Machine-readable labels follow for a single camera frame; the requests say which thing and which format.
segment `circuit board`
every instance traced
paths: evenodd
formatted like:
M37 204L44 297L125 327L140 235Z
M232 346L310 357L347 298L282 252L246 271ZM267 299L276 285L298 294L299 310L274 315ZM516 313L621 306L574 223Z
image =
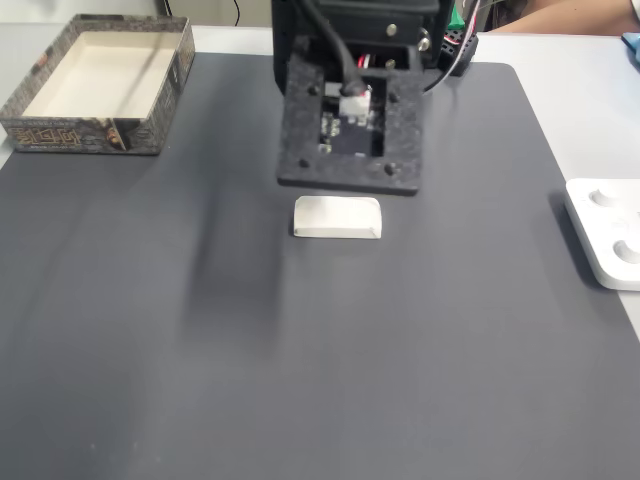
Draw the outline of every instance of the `circuit board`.
M339 96L325 89L318 149L324 154L380 157L384 154L384 83L373 85L371 108L366 118L339 113Z

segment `red wire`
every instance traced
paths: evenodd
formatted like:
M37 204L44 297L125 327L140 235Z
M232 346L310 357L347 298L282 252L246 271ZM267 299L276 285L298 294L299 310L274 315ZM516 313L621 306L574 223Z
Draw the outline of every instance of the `red wire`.
M444 36L444 39L445 39L447 42L452 43L452 44L454 44L454 45L460 45L460 42L456 42L453 38L448 37L448 36L446 36L446 35Z

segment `black mounting plate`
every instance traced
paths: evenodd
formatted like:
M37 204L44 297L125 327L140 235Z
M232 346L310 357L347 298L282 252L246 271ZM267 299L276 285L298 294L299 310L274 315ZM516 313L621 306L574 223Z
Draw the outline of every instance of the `black mounting plate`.
M424 75L367 69L386 80L382 156L325 153L319 145L325 72L296 42L289 62L277 178L282 185L415 195L422 170Z

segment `white table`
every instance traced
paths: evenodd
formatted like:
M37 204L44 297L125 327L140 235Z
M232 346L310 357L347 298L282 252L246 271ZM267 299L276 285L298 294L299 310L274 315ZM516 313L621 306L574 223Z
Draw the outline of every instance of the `white table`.
M0 104L61 30L59 24L0 24ZM271 30L194 27L199 52L271 55ZM566 180L640 178L640 73L614 37L481 35L477 62L511 65ZM0 142L6 134L0 129ZM0 166L11 153L0 146ZM640 334L640 294L621 293Z

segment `cardboard box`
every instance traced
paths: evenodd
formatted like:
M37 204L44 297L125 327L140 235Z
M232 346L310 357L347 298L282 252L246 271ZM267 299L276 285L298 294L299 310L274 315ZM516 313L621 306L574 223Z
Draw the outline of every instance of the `cardboard box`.
M187 18L76 15L0 124L21 152L158 154L194 55Z

